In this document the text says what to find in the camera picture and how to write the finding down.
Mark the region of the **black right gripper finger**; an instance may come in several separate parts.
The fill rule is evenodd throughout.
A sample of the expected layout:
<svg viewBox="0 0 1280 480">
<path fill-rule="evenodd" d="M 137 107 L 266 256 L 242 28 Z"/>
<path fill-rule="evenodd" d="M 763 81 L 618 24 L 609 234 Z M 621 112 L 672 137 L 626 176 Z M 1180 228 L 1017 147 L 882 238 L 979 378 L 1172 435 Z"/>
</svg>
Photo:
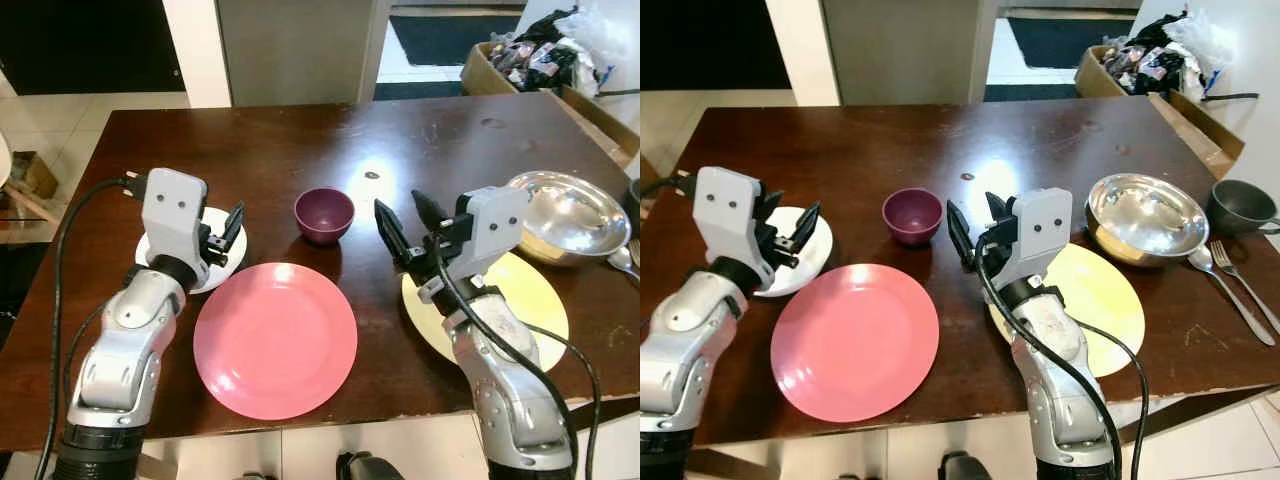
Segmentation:
<svg viewBox="0 0 1280 480">
<path fill-rule="evenodd" d="M 948 238 L 960 257 L 964 271 L 975 271 L 975 247 L 970 237 L 970 223 L 963 210 L 952 201 L 946 202 Z"/>
<path fill-rule="evenodd" d="M 1012 206 L 1016 202 L 1015 196 L 1002 198 L 992 192 L 986 193 L 986 201 L 988 204 L 992 223 L 987 227 L 987 232 L 993 237 L 1016 237 L 1018 236 L 1018 216 L 1012 212 Z"/>
<path fill-rule="evenodd" d="M 407 268 L 413 259 L 403 225 L 396 212 L 383 201 L 374 200 L 374 216 L 379 236 L 397 268 Z"/>
<path fill-rule="evenodd" d="M 433 239 L 445 238 L 449 232 L 451 215 L 422 191 L 413 189 L 412 198 L 421 223 Z"/>
</svg>

